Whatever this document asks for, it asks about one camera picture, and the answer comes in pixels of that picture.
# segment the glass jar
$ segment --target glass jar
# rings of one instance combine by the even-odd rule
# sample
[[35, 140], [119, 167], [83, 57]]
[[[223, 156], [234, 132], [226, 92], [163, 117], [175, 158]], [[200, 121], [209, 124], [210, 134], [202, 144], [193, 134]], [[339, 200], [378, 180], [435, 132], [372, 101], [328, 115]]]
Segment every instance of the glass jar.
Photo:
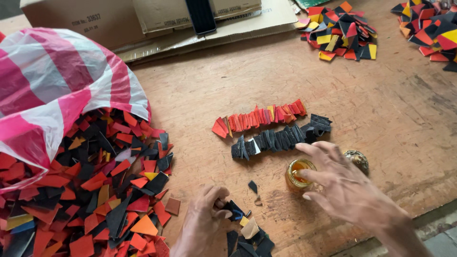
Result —
[[308, 160], [300, 159], [293, 161], [286, 170], [286, 183], [290, 190], [298, 192], [303, 190], [305, 187], [311, 185], [313, 182], [298, 177], [296, 174], [298, 170], [315, 170], [314, 164]]

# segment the wooden table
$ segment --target wooden table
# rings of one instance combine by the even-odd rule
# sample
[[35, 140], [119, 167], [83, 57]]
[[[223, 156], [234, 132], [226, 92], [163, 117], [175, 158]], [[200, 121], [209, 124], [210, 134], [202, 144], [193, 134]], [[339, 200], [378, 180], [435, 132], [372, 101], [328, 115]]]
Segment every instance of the wooden table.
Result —
[[[182, 205], [164, 229], [170, 245], [204, 183], [229, 188], [238, 205], [252, 210], [276, 244], [274, 257], [327, 256], [370, 237], [286, 190], [287, 165], [305, 157], [297, 150], [261, 153], [249, 162], [231, 158], [230, 146], [241, 134], [222, 140], [211, 127], [217, 117], [247, 113], [256, 104], [301, 98], [309, 113], [329, 117], [334, 123], [326, 139], [363, 152], [373, 182], [413, 216], [457, 197], [457, 74], [444, 72], [445, 63], [430, 62], [406, 41], [389, 12], [397, 3], [351, 1], [378, 30], [377, 60], [320, 61], [317, 50], [289, 32], [133, 67], [150, 100], [153, 127], [166, 129], [175, 145], [165, 202], [173, 196]], [[4, 33], [27, 26], [24, 16], [0, 21]], [[297, 120], [307, 122], [309, 117]], [[254, 205], [250, 180], [259, 186], [261, 207]], [[240, 226], [223, 223], [208, 256], [227, 256], [225, 233], [232, 229]]]

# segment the finger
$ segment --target finger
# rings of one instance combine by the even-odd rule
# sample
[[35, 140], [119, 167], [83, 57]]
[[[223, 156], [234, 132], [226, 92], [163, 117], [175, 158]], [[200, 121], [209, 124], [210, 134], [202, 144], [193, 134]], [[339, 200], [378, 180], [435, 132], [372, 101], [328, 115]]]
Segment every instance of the finger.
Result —
[[214, 185], [205, 185], [199, 195], [205, 196], [214, 187]]
[[225, 199], [229, 195], [230, 192], [225, 187], [213, 187], [206, 195], [206, 200], [213, 205], [218, 198]]
[[330, 158], [317, 146], [313, 146], [306, 143], [298, 143], [295, 148], [302, 151], [303, 153], [311, 156], [312, 162], [323, 167]]
[[312, 201], [315, 201], [317, 204], [320, 205], [320, 207], [322, 207], [322, 209], [324, 209], [324, 211], [326, 211], [330, 215], [333, 215], [333, 206], [330, 204], [329, 200], [322, 194], [317, 192], [306, 192], [303, 194], [303, 198], [309, 198]]
[[213, 210], [213, 217], [218, 218], [218, 219], [228, 219], [232, 217], [233, 213], [229, 210], [220, 210], [220, 211], [214, 211]]
[[341, 163], [341, 162], [345, 161], [345, 157], [341, 153], [339, 146], [337, 146], [333, 143], [330, 143], [327, 141], [318, 141], [318, 142], [312, 143], [311, 145], [319, 147], [322, 150], [325, 150], [327, 152], [327, 154], [329, 155], [330, 159], [332, 159], [336, 162]]
[[321, 184], [324, 187], [330, 183], [333, 177], [333, 175], [328, 172], [314, 170], [298, 170], [297, 175], [298, 177]]
[[222, 209], [225, 206], [225, 200], [222, 201], [221, 199], [217, 199], [214, 205], [219, 209]]

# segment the pink and white striped plastic bag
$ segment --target pink and white striped plastic bag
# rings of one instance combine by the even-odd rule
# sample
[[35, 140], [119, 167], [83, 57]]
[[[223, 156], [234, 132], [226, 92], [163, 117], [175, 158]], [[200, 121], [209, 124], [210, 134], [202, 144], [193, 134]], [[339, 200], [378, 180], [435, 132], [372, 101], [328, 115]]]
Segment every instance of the pink and white striped plastic bag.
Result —
[[22, 189], [47, 174], [80, 113], [100, 107], [151, 120], [133, 72], [103, 46], [67, 29], [24, 29], [0, 43], [0, 152], [42, 168], [0, 189]]

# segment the left hand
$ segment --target left hand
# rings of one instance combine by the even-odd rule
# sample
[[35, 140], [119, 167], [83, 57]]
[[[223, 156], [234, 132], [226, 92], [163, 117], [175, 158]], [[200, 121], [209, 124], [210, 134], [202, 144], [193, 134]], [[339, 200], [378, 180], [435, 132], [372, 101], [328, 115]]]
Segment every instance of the left hand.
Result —
[[205, 185], [191, 201], [171, 257], [201, 256], [211, 245], [221, 220], [230, 218], [232, 212], [221, 210], [230, 192], [225, 187]]

